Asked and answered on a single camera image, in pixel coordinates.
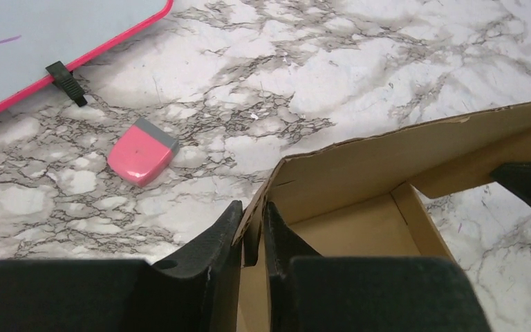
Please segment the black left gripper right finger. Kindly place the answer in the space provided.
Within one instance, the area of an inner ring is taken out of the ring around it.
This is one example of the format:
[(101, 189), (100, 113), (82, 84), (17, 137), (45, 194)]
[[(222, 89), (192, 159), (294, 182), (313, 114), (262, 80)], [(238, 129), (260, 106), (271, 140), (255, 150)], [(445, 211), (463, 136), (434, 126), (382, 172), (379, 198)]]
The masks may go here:
[(263, 220), (271, 331), (489, 331), (465, 273), (436, 257), (324, 257), (274, 203)]

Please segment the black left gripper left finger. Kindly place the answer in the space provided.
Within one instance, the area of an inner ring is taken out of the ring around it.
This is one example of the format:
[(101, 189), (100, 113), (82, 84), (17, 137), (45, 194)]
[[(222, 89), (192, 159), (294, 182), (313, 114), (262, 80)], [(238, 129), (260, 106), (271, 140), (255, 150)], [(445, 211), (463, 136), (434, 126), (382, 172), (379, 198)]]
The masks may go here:
[(232, 201), (167, 257), (0, 260), (0, 331), (235, 331), (243, 215)]

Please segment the brown cardboard box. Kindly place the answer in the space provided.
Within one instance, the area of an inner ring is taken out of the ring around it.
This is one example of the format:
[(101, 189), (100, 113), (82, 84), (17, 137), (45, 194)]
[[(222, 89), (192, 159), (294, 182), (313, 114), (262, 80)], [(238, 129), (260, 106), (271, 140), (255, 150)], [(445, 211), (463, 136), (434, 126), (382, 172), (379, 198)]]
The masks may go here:
[(272, 324), (263, 220), (274, 203), (290, 230), (327, 257), (451, 258), (421, 196), (491, 182), (503, 163), (531, 162), (531, 102), (411, 125), (282, 158), (250, 201), (237, 329)]

